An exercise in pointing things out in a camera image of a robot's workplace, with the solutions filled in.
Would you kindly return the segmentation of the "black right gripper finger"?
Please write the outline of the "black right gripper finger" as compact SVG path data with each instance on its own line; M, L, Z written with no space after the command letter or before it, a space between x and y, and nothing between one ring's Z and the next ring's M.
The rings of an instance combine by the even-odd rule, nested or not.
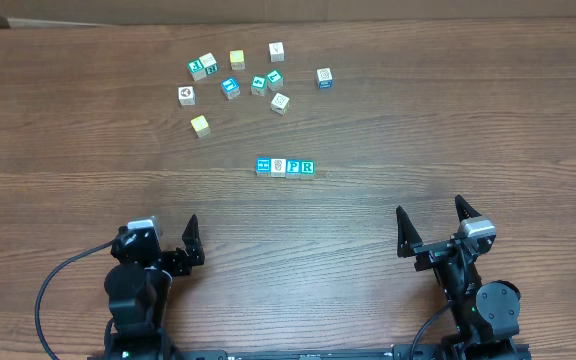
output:
M462 195L457 195L454 199L459 222L481 217Z
M398 226L397 256L401 258L413 257L417 249L423 245L423 240L402 206L396 209Z

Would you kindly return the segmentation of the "blue arrows block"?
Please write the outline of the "blue arrows block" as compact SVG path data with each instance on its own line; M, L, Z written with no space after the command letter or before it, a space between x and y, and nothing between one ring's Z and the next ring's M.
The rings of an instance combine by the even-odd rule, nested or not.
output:
M256 160L256 175L258 177L269 177L271 175L271 159L258 158Z

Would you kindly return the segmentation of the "blue letter P block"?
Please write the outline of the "blue letter P block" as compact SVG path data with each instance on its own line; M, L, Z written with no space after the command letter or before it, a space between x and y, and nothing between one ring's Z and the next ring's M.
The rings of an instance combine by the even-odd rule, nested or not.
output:
M300 175L301 175L301 161L295 159L287 159L285 176L287 178L298 179Z

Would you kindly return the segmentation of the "green letter R block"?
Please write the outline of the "green letter R block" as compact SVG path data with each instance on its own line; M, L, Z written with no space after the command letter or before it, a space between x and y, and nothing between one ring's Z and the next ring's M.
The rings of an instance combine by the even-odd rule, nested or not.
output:
M316 163L313 160L302 160L300 165L301 179L313 179L315 177Z

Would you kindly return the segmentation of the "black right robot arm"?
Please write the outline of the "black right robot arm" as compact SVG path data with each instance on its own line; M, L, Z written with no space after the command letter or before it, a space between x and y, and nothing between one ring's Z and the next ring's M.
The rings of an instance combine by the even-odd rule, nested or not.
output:
M413 257L416 271L433 271L447 300L417 332L408 357L415 357L427 328L449 311L457 332L436 345L435 359L530 359L529 346L513 341L520 332L519 289L504 280L484 284L475 266L479 256L491 250L496 226L460 195L455 197L455 207L457 231L431 244L423 242L406 211L401 206L396 209L397 256Z

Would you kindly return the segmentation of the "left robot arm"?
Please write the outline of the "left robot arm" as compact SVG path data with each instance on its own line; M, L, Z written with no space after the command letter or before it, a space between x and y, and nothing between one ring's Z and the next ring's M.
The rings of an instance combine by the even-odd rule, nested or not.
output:
M163 251L157 219L140 219L118 229L111 255L119 261L106 276L111 326L104 340L106 359L180 359L164 328L165 311L175 277L201 266L205 253L198 218L193 215L182 234L183 246Z

